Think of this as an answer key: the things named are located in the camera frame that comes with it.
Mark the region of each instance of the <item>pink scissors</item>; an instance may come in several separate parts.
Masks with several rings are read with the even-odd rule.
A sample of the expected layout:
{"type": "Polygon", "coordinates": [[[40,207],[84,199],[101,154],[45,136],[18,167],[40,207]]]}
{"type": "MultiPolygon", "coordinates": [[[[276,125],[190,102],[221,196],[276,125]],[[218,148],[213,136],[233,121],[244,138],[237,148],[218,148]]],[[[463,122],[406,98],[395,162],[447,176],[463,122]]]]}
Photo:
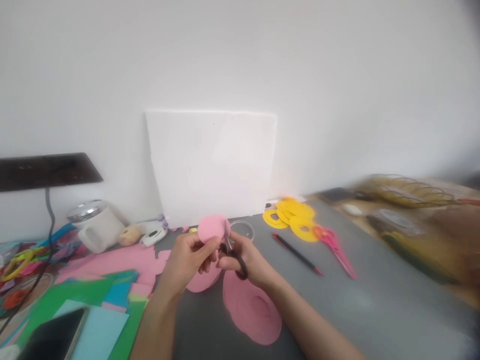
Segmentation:
{"type": "Polygon", "coordinates": [[[357,274],[355,274],[354,268],[350,265],[342,250],[340,250],[337,234],[329,228],[321,228],[318,225],[315,225],[312,230],[313,234],[318,240],[324,242],[330,247],[331,252],[333,255],[335,255],[336,259],[340,263],[341,267],[346,271],[348,276],[352,279],[356,279],[357,274]]]}

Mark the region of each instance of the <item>white board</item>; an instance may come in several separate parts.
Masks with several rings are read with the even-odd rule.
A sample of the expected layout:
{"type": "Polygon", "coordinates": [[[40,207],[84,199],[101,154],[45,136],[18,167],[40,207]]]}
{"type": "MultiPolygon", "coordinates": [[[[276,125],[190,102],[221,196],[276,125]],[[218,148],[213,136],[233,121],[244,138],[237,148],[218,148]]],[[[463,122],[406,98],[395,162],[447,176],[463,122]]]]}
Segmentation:
{"type": "Polygon", "coordinates": [[[207,215],[261,214],[270,190],[277,117],[223,111],[147,111],[150,152],[170,228],[207,215]]]}

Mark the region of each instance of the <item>left hand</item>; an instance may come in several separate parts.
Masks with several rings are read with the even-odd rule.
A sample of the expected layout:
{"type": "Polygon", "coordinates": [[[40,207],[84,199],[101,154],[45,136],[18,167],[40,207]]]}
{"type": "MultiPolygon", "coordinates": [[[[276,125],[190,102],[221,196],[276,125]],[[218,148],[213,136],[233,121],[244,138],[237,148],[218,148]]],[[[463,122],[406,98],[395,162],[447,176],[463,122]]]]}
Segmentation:
{"type": "Polygon", "coordinates": [[[196,272],[208,273],[211,263],[217,261],[215,250],[219,249],[221,241],[213,237],[203,244],[196,232],[179,235],[160,277],[158,287],[162,288],[162,293],[179,295],[196,272]]]}

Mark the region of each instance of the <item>phone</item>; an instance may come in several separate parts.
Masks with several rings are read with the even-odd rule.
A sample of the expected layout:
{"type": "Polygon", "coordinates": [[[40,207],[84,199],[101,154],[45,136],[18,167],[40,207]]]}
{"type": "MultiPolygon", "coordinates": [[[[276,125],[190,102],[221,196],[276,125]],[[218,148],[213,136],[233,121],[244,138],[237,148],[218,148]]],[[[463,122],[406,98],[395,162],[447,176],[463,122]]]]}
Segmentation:
{"type": "Polygon", "coordinates": [[[82,332],[89,309],[81,307],[39,325],[17,360],[68,360],[82,332]]]}
{"type": "Polygon", "coordinates": [[[330,190],[321,191],[318,194],[330,204],[337,204],[346,200],[355,199],[355,193],[348,191],[343,187],[335,187],[330,190]]]}

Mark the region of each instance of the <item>black scissors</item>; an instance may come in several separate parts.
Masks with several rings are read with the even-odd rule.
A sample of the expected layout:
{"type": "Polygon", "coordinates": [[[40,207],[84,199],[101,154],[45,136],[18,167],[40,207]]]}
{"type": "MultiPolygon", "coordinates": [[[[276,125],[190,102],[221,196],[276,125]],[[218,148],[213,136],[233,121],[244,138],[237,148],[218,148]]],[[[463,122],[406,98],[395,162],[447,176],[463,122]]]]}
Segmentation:
{"type": "Polygon", "coordinates": [[[240,280],[245,280],[249,277],[249,273],[247,271],[247,265],[245,264],[245,261],[242,259],[240,254],[234,249],[234,242],[230,239],[229,237],[229,232],[228,232],[228,227],[227,227],[227,222],[228,220],[225,220],[223,223],[223,227],[225,229],[225,242],[226,243],[221,243],[220,244],[220,250],[227,256],[235,258],[239,263],[241,267],[241,272],[235,271],[236,275],[240,280]]]}

